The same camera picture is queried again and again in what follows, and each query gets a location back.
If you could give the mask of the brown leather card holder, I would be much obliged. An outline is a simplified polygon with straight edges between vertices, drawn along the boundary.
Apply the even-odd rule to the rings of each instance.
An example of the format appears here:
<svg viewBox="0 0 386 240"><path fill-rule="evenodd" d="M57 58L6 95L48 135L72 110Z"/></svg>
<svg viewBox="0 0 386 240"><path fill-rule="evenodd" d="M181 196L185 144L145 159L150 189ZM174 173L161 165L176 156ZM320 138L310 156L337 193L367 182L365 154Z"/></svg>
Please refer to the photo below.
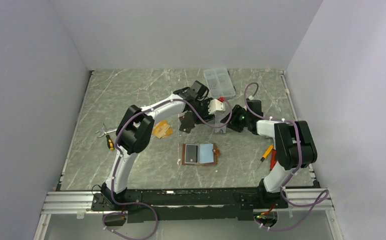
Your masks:
<svg viewBox="0 0 386 240"><path fill-rule="evenodd" d="M185 163L185 145L198 145L198 163L186 164ZM181 154L181 164L186 166L206 166L216 165L218 157L220 156L220 150L217 148L216 143L204 143L204 144L183 144Z"/></svg>

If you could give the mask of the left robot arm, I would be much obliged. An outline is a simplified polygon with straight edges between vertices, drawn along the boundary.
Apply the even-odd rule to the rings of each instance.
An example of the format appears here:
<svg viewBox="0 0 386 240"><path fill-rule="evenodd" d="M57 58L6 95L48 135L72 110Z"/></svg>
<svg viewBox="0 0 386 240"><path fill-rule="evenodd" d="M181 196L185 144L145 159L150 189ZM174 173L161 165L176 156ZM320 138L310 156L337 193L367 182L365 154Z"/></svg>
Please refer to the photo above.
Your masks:
<svg viewBox="0 0 386 240"><path fill-rule="evenodd" d="M148 146L155 124L181 113L185 114L181 123L188 129L213 120L208 93L208 87L195 81L152 105L128 107L116 130L117 155L111 175L101 186L104 202L110 209L118 210L123 206L128 176L138 154Z"/></svg>

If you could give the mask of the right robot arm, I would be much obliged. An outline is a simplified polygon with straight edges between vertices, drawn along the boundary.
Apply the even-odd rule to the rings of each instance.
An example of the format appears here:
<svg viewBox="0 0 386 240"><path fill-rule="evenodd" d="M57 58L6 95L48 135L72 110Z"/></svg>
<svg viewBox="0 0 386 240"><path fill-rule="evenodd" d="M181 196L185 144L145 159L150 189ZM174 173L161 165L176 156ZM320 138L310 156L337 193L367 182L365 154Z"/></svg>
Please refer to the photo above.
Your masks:
<svg viewBox="0 0 386 240"><path fill-rule="evenodd" d="M260 100L247 99L245 107L235 105L232 115L223 118L222 123L235 132L245 128L252 134L273 139L276 164L258 186L257 203L267 208L280 195L286 181L298 172L316 162L317 150L308 122L273 120L263 116Z"/></svg>

